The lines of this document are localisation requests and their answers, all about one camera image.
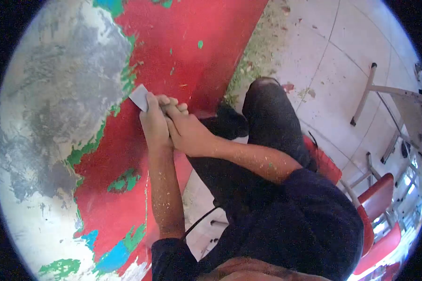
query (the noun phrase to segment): red stool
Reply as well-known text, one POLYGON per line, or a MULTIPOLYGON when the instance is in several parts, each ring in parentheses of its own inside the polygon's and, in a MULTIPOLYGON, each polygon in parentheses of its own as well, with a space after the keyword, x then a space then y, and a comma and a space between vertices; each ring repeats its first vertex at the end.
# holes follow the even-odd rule
POLYGON ((343 176, 341 170, 333 163, 325 152, 323 152, 320 148, 317 148, 317 145, 313 143, 308 136, 303 135, 303 141, 305 142, 305 146, 306 149, 308 149, 309 154, 319 165, 318 172, 336 185, 343 176))

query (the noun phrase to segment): person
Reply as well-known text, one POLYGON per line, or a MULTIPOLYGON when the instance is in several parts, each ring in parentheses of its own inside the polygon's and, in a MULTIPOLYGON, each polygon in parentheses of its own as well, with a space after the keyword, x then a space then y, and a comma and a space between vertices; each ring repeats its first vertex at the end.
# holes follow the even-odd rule
POLYGON ((152 209, 160 239, 153 280, 346 280, 360 260, 363 223, 349 199, 317 172, 281 85, 249 87, 242 115, 221 105, 198 120, 174 98, 147 95, 152 209), (248 143, 231 139, 248 134, 248 143), (173 150, 184 152, 229 225, 199 262, 187 244, 173 150))

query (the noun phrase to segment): hand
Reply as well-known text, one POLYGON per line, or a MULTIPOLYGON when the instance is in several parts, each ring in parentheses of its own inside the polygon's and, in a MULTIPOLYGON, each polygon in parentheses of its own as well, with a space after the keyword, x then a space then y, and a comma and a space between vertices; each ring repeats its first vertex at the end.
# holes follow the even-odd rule
POLYGON ((163 111, 165 106, 170 105, 177 109, 181 114, 188 114, 188 105, 178 105, 176 98, 168 98, 165 95, 155 96, 153 93, 147 93, 147 112, 141 112, 142 129, 144 130, 145 140, 149 150, 173 149, 172 141, 169 138, 169 130, 163 111))
POLYGON ((191 157, 211 157, 220 138, 203 126, 195 115, 183 114, 173 105, 166 106, 167 126, 176 149, 191 157))

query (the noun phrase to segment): chair seat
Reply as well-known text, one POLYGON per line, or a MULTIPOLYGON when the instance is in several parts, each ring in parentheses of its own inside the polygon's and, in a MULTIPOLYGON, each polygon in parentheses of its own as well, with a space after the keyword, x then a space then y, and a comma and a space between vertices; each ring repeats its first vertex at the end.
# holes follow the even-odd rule
POLYGON ((393 192, 394 176, 391 173, 387 173, 358 197, 358 200, 366 210, 370 222, 373 222, 383 214, 391 205, 393 192))

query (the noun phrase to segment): black shoe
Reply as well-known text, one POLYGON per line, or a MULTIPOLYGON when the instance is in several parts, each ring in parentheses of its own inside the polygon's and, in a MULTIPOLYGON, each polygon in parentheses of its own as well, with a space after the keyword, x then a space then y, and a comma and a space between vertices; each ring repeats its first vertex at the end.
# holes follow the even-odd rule
POLYGON ((233 140, 248 135, 247 119, 229 105, 220 104, 217 109, 217 117, 201 119, 200 122, 210 132, 221 138, 233 140))

